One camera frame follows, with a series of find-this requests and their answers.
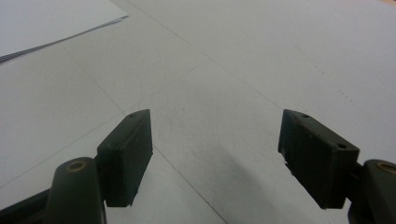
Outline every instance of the white table surface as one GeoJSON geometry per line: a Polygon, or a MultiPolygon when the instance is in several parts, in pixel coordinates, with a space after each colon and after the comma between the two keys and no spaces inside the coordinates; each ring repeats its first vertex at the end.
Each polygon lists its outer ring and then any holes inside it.
{"type": "Polygon", "coordinates": [[[0,64],[0,206],[151,110],[154,155],[108,223],[347,223],[277,153],[282,110],[396,161],[396,7],[376,0],[115,0],[125,21],[0,64]]]}

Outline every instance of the white paper sheet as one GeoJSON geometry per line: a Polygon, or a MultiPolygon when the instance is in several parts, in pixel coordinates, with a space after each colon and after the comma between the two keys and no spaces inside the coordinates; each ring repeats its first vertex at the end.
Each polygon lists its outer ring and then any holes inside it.
{"type": "Polygon", "coordinates": [[[107,0],[2,0],[0,62],[126,16],[107,0]]]}

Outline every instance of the screw hole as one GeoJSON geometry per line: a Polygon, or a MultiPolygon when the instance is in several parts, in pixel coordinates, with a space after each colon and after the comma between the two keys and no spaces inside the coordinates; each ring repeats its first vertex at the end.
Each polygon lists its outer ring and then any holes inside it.
{"type": "Polygon", "coordinates": [[[340,148],[347,148],[347,146],[344,145],[344,144],[337,144],[337,146],[340,147],[340,148]]]}
{"type": "Polygon", "coordinates": [[[381,170],[386,171],[388,173],[391,173],[393,175],[396,175],[396,167],[394,165],[384,163],[384,162],[379,162],[376,164],[381,170]]]}
{"type": "Polygon", "coordinates": [[[80,171],[87,166],[87,162],[85,161],[73,161],[66,167],[66,171],[69,173],[74,173],[80,171]]]}

